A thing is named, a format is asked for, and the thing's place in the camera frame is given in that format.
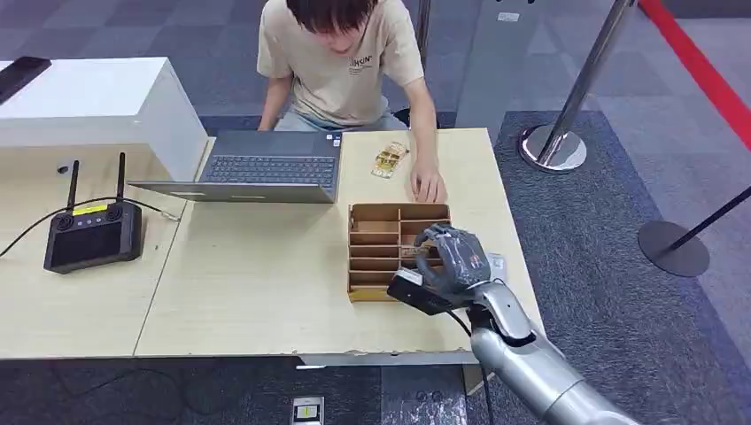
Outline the person's left hand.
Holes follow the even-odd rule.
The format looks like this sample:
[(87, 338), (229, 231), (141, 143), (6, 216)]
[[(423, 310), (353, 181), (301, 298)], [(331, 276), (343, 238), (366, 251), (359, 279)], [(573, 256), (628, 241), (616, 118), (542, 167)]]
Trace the person's left hand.
[(417, 160), (412, 166), (410, 183), (415, 202), (442, 204), (447, 199), (445, 182), (435, 162)]

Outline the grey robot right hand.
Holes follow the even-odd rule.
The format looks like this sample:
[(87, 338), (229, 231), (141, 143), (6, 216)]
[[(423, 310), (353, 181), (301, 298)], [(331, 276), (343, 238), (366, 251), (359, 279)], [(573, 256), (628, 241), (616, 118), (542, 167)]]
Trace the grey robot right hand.
[(435, 223), (425, 228), (414, 240), (420, 248), (432, 242), (442, 260), (442, 271), (433, 269), (422, 251), (415, 253), (417, 270), (423, 284), (442, 296), (459, 296), (478, 283), (488, 282), (491, 267), (478, 238), (446, 223)]

